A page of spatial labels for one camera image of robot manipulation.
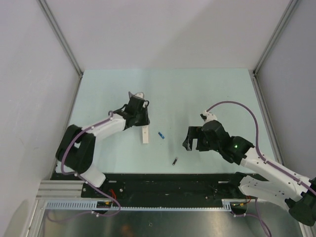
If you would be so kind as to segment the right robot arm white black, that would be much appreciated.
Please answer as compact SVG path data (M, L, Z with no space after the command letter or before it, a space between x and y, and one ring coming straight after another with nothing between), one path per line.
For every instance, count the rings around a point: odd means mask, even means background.
M316 180L300 175L285 166L266 158L251 142L240 136L230 136L216 120L203 126L190 126L183 142L187 151L215 151L229 163L235 163L259 174L264 181L248 175L238 175L237 181L228 185L233 198L253 196L289 212L298 222L312 227L316 223Z

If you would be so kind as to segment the white remote control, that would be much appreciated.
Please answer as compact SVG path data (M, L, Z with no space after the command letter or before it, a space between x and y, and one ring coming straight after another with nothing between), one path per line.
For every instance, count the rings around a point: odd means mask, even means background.
M149 126L142 126L142 142L143 144L149 143Z

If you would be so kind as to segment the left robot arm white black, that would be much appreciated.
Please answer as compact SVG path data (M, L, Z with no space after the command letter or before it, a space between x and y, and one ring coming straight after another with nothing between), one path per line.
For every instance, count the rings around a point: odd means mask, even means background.
M115 111L108 112L108 118L95 124L80 127L70 125L56 152L63 175L75 175L92 185L92 192L102 198L108 194L106 176L93 164L95 144L131 127L150 124L149 101L144 93L129 93L129 102Z

